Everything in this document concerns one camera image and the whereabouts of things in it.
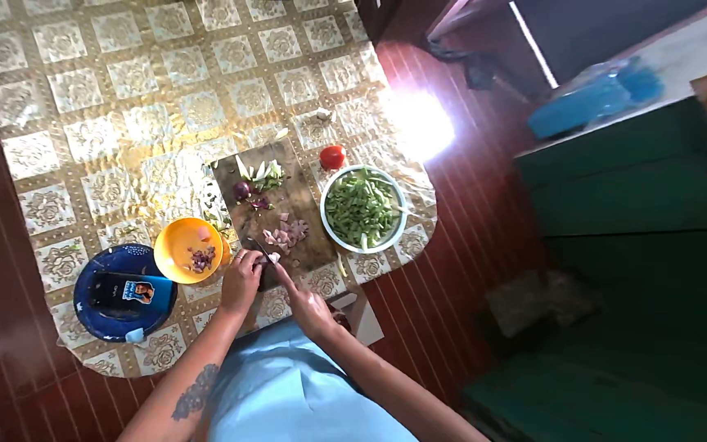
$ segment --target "wooden cutting board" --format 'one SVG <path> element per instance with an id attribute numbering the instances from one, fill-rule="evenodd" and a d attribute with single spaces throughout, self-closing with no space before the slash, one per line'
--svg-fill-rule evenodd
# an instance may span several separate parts
<path id="1" fill-rule="evenodd" d="M 228 206 L 233 228 L 239 235 L 242 246 L 257 250 L 258 247 L 250 244 L 248 240 L 249 237 L 252 237 L 258 240 L 267 252 L 279 252 L 282 256 L 280 263 L 291 277 L 303 275 L 320 266 L 336 262 L 337 253 L 326 237 L 324 225 L 320 221 L 318 205 L 315 204 L 313 194 L 307 185 L 307 177 L 302 173 L 299 159 L 296 158 L 290 140 L 284 138 L 257 149 L 250 149 L 239 153 L 239 157 L 248 168 L 252 166 L 256 171 L 258 171 L 261 161 L 266 161 L 268 164 L 271 160 L 277 160 L 277 163 L 286 172 L 286 176 L 290 177 L 284 178 L 283 185 L 276 189 L 267 190 L 261 195 L 253 194 L 250 198 L 251 201 L 266 196 L 274 205 L 272 210 L 259 209 L 255 211 L 246 201 L 236 205 L 233 185 L 242 180 L 239 175 L 239 167 L 236 165 L 236 157 L 231 155 L 222 158 L 216 167 L 212 167 L 225 205 Z M 291 247 L 290 254 L 287 256 L 278 246 L 266 244 L 266 239 L 263 236 L 264 229 L 273 232 L 280 227 L 280 213 L 290 214 L 288 224 L 297 219 L 304 219 L 309 225 L 307 237 L 296 243 L 296 246 Z M 299 261 L 298 266 L 292 266 L 295 259 Z M 277 285 L 274 269 L 266 270 L 261 279 L 259 291 L 265 291 Z"/>

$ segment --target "red tomato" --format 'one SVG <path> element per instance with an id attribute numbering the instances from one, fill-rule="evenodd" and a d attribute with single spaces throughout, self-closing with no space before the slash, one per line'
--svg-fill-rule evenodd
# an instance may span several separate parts
<path id="1" fill-rule="evenodd" d="M 320 151 L 319 158 L 324 169 L 339 169 L 346 160 L 346 150 L 342 146 L 329 146 Z"/>

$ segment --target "yellow plate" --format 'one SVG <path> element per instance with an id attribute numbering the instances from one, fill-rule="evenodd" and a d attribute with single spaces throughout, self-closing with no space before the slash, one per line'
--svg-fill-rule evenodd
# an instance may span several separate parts
<path id="1" fill-rule="evenodd" d="M 209 241 L 201 241 L 199 227 L 209 229 L 211 235 Z M 192 252 L 188 248 L 204 250 L 207 246 L 214 246 L 211 269 L 207 268 L 202 273 L 195 273 L 185 267 L 192 266 Z M 203 281 L 217 270 L 223 259 L 228 263 L 230 256 L 228 242 L 222 239 L 220 233 L 210 223 L 198 218 L 182 218 L 173 221 L 162 229 L 155 241 L 157 268 L 165 277 L 179 284 L 195 284 Z"/>

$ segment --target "gold patterned tablecloth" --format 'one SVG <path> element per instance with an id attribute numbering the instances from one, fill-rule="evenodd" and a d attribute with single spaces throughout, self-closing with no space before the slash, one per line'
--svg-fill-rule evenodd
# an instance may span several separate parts
<path id="1" fill-rule="evenodd" d="M 171 317 L 141 344 L 86 332 L 72 290 L 96 253 L 152 245 L 185 216 L 223 219 L 208 165 L 288 128 L 316 200 L 330 144 L 390 172 L 409 199 L 398 245 L 343 256 L 301 276 L 329 298 L 401 266 L 427 244 L 435 192 L 401 150 L 390 90 L 355 5 L 339 0 L 0 0 L 0 137 L 60 344 L 99 373 L 170 367 L 219 302 L 221 267 L 180 286 Z M 336 111 L 334 122 L 315 118 Z M 234 248 L 236 233 L 224 232 Z M 261 293 L 241 333 L 290 315 L 284 289 Z"/>

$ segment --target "blue enamel plate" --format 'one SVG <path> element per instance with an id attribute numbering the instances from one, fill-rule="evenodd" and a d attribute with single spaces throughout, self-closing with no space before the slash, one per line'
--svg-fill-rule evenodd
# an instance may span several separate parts
<path id="1" fill-rule="evenodd" d="M 155 264 L 154 250 L 149 246 L 125 244 L 106 248 L 95 255 L 81 271 L 73 292 L 75 315 L 93 336 L 107 342 L 124 342 L 124 336 L 130 331 L 143 328 L 144 335 L 148 335 L 162 326 L 171 315 L 176 302 L 176 284 L 172 285 L 166 311 L 144 308 L 128 319 L 103 315 L 91 305 L 94 289 L 98 286 L 95 274 L 99 271 L 162 277 Z"/>

